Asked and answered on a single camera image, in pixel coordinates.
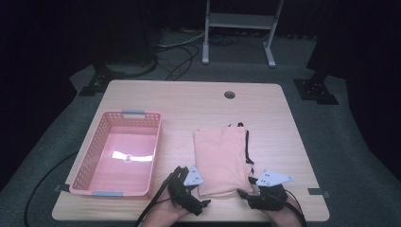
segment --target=human hand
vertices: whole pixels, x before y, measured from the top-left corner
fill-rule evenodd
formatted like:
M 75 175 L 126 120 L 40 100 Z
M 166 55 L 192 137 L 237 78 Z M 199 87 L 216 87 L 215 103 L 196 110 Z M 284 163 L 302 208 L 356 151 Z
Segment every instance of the human hand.
M 176 204 L 170 199 L 167 189 L 160 195 L 158 202 L 148 212 L 143 227 L 169 227 L 189 214 L 186 209 L 176 207 Z
M 298 202 L 292 197 L 288 197 L 287 202 L 293 205 L 298 211 L 301 211 L 301 208 Z M 266 211 L 263 210 L 274 223 L 276 223 L 277 227 L 301 227 L 302 224 L 298 220 L 298 217 L 292 212 L 288 207 L 284 207 L 278 211 Z

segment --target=pink cloth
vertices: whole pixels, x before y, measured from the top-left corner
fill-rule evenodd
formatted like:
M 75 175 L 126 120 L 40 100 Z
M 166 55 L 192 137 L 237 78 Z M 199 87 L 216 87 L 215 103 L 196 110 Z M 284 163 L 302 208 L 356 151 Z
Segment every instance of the pink cloth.
M 203 177 L 201 197 L 227 197 L 237 189 L 253 192 L 248 180 L 252 165 L 246 163 L 244 127 L 199 129 L 194 132 L 195 158 Z

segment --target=black curtain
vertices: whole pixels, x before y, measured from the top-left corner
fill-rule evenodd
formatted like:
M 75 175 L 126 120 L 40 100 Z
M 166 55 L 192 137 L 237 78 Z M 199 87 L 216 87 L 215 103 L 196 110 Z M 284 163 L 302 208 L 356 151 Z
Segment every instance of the black curtain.
M 401 20 L 398 0 L 338 0 L 307 68 L 347 81 L 370 151 L 401 180 Z
M 160 28 L 146 0 L 0 1 L 0 189 L 98 61 L 151 61 Z

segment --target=plastic basket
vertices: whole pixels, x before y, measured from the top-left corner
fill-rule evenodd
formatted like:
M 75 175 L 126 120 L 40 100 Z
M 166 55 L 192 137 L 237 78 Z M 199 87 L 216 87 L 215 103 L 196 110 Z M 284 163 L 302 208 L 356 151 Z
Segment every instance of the plastic basket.
M 150 199 L 161 125 L 160 113 L 104 113 L 70 192 Z

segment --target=table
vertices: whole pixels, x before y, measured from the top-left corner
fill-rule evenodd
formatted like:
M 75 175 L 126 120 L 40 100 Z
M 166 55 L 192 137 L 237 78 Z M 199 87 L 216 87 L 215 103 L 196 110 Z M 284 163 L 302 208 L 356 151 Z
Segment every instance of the table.
M 303 142 L 293 120 L 283 90 L 276 84 L 114 80 L 99 104 L 94 120 L 66 180 L 73 181 L 90 139 L 103 112 L 141 109 L 163 114 L 157 157 L 154 195 L 162 181 L 177 166 L 195 164 L 193 132 L 198 128 L 226 127 L 243 122 L 250 131 L 249 153 L 254 161 L 254 177 L 265 168 L 291 175 L 284 183 L 299 200 L 308 221 L 329 218 L 322 195 L 309 195 L 319 188 Z M 136 220 L 149 201 L 129 198 L 99 198 L 61 192 L 53 209 L 57 220 Z M 240 197 L 212 200 L 198 217 L 182 221 L 269 221 L 249 208 Z

